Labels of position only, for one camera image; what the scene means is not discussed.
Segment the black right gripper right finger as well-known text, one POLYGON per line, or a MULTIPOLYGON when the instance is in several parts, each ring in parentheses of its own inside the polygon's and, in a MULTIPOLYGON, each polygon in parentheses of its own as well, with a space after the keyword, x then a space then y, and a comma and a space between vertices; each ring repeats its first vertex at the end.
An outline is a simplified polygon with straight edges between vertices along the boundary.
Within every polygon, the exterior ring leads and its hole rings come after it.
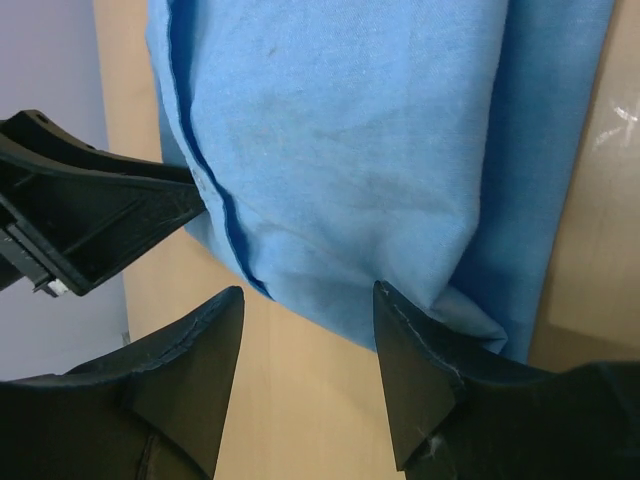
POLYGON ((409 479, 635 479, 639 366, 552 373, 508 360, 373 288, 395 464, 409 479))

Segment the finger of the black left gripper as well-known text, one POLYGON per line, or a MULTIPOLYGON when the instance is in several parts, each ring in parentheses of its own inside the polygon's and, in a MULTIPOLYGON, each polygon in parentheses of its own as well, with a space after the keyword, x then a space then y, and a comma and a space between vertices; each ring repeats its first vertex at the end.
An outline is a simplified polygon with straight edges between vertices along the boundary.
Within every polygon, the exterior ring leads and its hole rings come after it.
POLYGON ((84 296, 205 210, 184 167, 115 155, 38 110, 1 123, 1 286, 84 296))

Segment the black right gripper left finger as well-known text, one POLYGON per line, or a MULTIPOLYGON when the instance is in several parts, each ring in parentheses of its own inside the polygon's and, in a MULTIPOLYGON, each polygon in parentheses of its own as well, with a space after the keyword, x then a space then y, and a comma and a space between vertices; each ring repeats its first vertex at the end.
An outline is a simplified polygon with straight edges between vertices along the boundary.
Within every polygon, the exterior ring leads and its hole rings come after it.
POLYGON ((239 355, 241 288, 60 374, 1 385, 5 479, 210 479, 239 355))

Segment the light blue long sleeve shirt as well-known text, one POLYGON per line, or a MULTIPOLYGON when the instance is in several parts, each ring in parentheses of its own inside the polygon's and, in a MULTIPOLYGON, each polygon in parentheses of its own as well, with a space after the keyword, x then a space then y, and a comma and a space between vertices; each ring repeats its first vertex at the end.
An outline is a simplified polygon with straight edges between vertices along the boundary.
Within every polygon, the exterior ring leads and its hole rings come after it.
POLYGON ((188 232, 373 348, 372 288, 524 361, 609 1, 151 1, 188 232))

